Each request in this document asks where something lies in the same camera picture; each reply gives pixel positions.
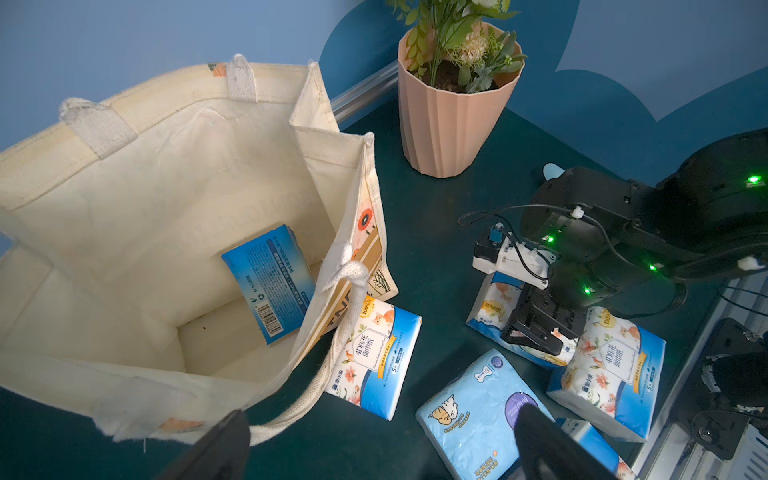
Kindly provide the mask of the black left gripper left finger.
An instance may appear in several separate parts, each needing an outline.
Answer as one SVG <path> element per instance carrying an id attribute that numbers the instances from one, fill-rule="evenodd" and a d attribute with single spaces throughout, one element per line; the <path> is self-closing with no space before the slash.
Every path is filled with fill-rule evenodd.
<path id="1" fill-rule="evenodd" d="M 157 475 L 158 479 L 242 479 L 250 448 L 246 414 L 234 410 Z"/>

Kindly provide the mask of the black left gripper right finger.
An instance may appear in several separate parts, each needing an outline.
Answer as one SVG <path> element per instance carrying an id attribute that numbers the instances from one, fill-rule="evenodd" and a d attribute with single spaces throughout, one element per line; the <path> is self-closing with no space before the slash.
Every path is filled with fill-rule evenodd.
<path id="1" fill-rule="evenodd" d="M 514 434 L 520 467 L 528 480 L 615 479 L 605 466 L 531 404 L 521 407 Z"/>

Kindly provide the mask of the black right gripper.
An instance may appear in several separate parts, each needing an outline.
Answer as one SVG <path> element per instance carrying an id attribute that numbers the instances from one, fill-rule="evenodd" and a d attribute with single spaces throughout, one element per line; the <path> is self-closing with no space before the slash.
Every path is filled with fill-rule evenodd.
<path id="1" fill-rule="evenodd" d="M 590 261 L 563 258 L 554 264 L 549 286 L 522 288 L 515 326 L 526 333 L 541 350 L 557 354 L 560 342 L 548 334 L 557 327 L 572 339 L 584 332 L 587 310 L 660 273 L 660 260 L 646 251 L 620 245 Z"/>

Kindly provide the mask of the floral tissue pack bottom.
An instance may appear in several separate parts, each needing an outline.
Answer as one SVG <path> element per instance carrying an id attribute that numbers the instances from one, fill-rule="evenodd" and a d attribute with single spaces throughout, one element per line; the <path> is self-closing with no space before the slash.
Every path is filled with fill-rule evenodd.
<path id="1" fill-rule="evenodd" d="M 587 312 L 572 360 L 553 372 L 547 395 L 621 441 L 647 441 L 666 341 L 603 307 Z"/>

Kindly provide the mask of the cream floral canvas bag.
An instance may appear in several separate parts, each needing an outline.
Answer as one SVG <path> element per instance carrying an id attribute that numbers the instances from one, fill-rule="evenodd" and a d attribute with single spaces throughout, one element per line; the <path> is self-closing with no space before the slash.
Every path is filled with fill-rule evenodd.
<path id="1" fill-rule="evenodd" d="M 2 387 L 114 441 L 190 444 L 331 333 L 309 386 L 250 442 L 282 433 L 321 397 L 365 298 L 398 292 L 374 142 L 341 131 L 316 63 L 235 56 L 65 100 L 1 155 Z M 316 290 L 268 343 L 223 257 L 281 225 Z"/>

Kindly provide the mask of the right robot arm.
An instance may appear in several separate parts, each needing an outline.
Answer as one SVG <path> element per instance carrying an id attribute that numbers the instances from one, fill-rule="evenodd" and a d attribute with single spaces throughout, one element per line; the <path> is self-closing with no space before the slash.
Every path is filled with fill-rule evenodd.
<path id="1" fill-rule="evenodd" d="M 555 355 L 590 306 L 654 278 L 675 286 L 767 267 L 767 133 L 716 141 L 655 186 L 572 168 L 525 205 L 521 232 L 554 252 L 544 287 L 521 290 L 502 336 Z"/>

